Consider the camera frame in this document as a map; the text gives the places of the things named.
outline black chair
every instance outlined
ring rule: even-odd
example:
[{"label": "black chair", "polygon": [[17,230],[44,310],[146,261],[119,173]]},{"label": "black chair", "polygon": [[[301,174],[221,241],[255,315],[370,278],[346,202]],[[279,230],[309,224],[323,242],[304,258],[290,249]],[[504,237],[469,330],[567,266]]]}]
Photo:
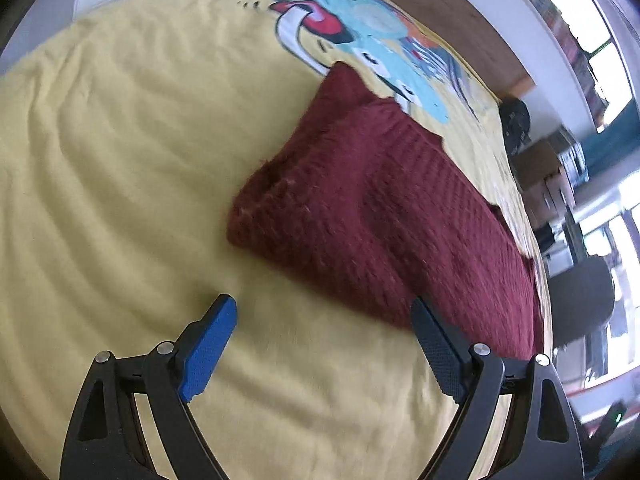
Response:
[{"label": "black chair", "polygon": [[609,452],[610,448],[606,448],[606,451],[603,452],[603,447],[616,431],[620,420],[625,415],[625,403],[622,400],[614,402],[607,410],[606,415],[602,417],[600,424],[592,435],[589,435],[587,427],[580,422],[580,418],[577,416],[573,406],[571,406],[571,412],[578,431],[585,476],[595,476],[598,468],[602,469],[602,465],[613,458],[613,454]]},{"label": "black chair", "polygon": [[555,348],[594,332],[611,318],[615,292],[603,257],[589,256],[548,284]]},{"label": "black chair", "polygon": [[640,468],[640,418],[613,458],[595,480],[631,480],[638,478]]}]

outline black bag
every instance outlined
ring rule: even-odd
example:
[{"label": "black bag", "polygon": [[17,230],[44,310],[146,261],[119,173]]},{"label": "black bag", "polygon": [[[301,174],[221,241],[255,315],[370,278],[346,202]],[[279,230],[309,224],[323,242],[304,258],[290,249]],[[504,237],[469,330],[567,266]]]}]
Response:
[{"label": "black bag", "polygon": [[529,142],[529,110],[526,104],[515,97],[503,101],[499,110],[504,149],[507,155],[515,155],[523,144]]}]

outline chair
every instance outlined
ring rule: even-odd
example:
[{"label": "chair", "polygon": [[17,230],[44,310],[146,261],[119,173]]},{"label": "chair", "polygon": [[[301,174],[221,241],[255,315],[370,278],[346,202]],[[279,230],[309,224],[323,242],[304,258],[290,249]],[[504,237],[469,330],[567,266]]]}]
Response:
[{"label": "chair", "polygon": [[638,463],[640,463],[640,418],[636,419],[634,428],[625,440],[618,445],[608,446],[604,450],[611,456],[603,456],[603,469],[596,480],[627,480],[638,478]]},{"label": "chair", "polygon": [[548,284],[555,348],[603,327],[613,314],[613,282],[601,256],[585,258]]}]

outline metal screw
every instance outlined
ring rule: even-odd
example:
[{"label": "metal screw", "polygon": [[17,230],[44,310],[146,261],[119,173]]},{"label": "metal screw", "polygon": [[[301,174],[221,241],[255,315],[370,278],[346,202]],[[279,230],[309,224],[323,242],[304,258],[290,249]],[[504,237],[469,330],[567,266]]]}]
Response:
[{"label": "metal screw", "polygon": [[174,344],[171,341],[165,341],[164,343],[160,343],[156,347],[156,351],[160,355],[167,355],[174,351]]},{"label": "metal screw", "polygon": [[478,355],[489,355],[491,353],[491,349],[484,343],[476,343],[474,345],[474,352]]},{"label": "metal screw", "polygon": [[540,366],[549,366],[551,364],[551,360],[544,354],[536,355],[536,362]]},{"label": "metal screw", "polygon": [[97,363],[105,363],[109,360],[109,357],[111,357],[111,354],[109,353],[108,350],[103,350],[102,352],[98,352],[95,355],[95,362]]}]

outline wooden headboard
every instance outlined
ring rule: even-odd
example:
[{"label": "wooden headboard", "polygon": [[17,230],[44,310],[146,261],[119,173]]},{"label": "wooden headboard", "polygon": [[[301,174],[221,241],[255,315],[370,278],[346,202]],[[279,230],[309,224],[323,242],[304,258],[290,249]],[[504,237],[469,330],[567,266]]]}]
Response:
[{"label": "wooden headboard", "polygon": [[500,34],[467,0],[391,0],[449,43],[500,98],[534,87]]}]

